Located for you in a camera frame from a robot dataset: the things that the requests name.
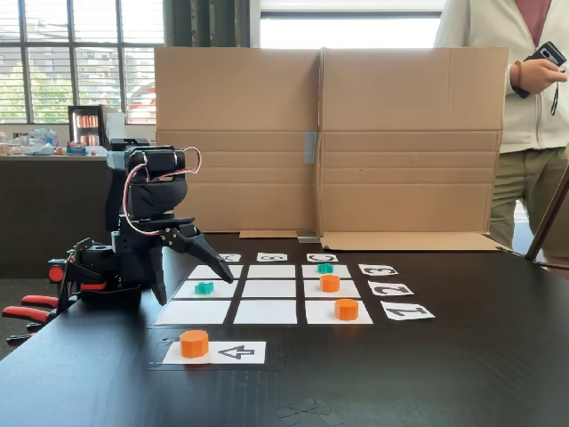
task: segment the window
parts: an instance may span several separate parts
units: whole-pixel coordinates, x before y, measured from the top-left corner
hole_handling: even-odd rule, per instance
[[[439,18],[263,19],[260,47],[430,48]]]
[[[260,0],[257,34],[264,48],[430,48],[444,7],[445,0]]]
[[[0,43],[20,41],[18,0],[0,0]]]
[[[26,95],[21,50],[2,49],[0,62],[0,123],[26,123]]]
[[[52,66],[46,66],[49,56]],[[69,49],[43,47],[28,49],[32,114],[35,123],[67,123],[68,105],[73,104]]]
[[[102,104],[154,124],[162,3],[0,0],[0,123],[67,123],[68,105]]]
[[[77,47],[77,80],[81,105],[121,109],[121,84],[116,48]]]
[[[155,123],[154,53],[151,49],[124,49],[124,83],[131,123]]]

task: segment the refrigerator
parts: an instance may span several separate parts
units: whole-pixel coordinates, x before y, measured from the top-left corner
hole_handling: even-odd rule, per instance
[[[117,109],[105,105],[69,106],[69,140],[82,142],[86,147],[101,146],[107,149],[107,114],[116,112]]]

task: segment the khaki pants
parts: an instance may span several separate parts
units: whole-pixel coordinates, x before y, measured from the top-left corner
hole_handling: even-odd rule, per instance
[[[521,200],[535,234],[569,161],[565,149],[527,150],[500,155],[492,211],[492,239],[512,247],[514,211]],[[546,257],[569,257],[569,197],[543,244]]]

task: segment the person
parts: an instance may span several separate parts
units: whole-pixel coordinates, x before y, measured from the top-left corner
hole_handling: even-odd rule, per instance
[[[508,47],[504,132],[491,208],[490,236],[512,247],[521,200],[533,233],[569,164],[569,85],[549,60],[525,59],[552,42],[569,55],[567,0],[447,0],[435,47]],[[520,88],[530,96],[520,96]],[[552,106],[558,88],[557,111]],[[569,200],[543,245],[548,262],[569,262]]]

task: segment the white paper card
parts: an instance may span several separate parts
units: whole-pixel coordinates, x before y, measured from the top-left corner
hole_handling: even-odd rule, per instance
[[[373,324],[370,314],[364,303],[358,301],[358,313],[356,320],[339,320],[334,315],[336,301],[306,301],[306,320],[310,325],[371,325]]]
[[[309,262],[338,262],[338,257],[334,254],[307,254]]]
[[[366,276],[393,276],[397,274],[396,270],[388,265],[359,264],[359,268]]]
[[[296,325],[295,300],[242,300],[236,325]]]
[[[234,278],[239,278],[241,276],[241,270],[243,265],[230,265],[229,269]],[[213,270],[207,265],[198,265],[194,271],[191,272],[189,278],[220,278]]]
[[[303,265],[302,266],[302,276],[304,278],[320,278],[326,273],[319,273],[317,264]],[[348,266],[343,264],[334,264],[334,270],[332,273],[334,276],[339,278],[351,278],[348,271]]]
[[[158,315],[157,325],[221,325],[231,301],[171,301]]]
[[[183,358],[181,344],[173,342],[162,361],[163,365],[216,365],[263,364],[267,343],[264,341],[234,341],[209,343],[209,352],[202,358]]]
[[[220,254],[225,262],[239,262],[241,260],[240,254]]]
[[[105,131],[107,137],[126,138],[126,128],[124,127],[125,113],[107,113]]]
[[[340,280],[338,292],[323,292],[320,280],[304,280],[304,296],[306,298],[359,298],[356,284],[353,280]]]
[[[294,298],[295,280],[247,280],[244,298]]]
[[[434,318],[426,308],[419,304],[401,304],[398,302],[381,302],[385,314],[392,320],[414,320],[417,318]]]
[[[289,264],[252,265],[248,278],[295,278],[296,268]]]
[[[411,289],[402,283],[378,283],[378,282],[367,282],[374,295],[378,296],[403,296],[403,295],[413,295]]]
[[[265,254],[263,252],[257,254],[257,262],[279,262],[287,261],[287,259],[286,254]]]
[[[203,280],[186,280],[173,299],[180,298],[233,298],[233,294],[237,288],[237,281],[233,283],[224,282],[223,280],[206,280],[213,282],[213,292],[208,295],[196,294],[196,285]]]

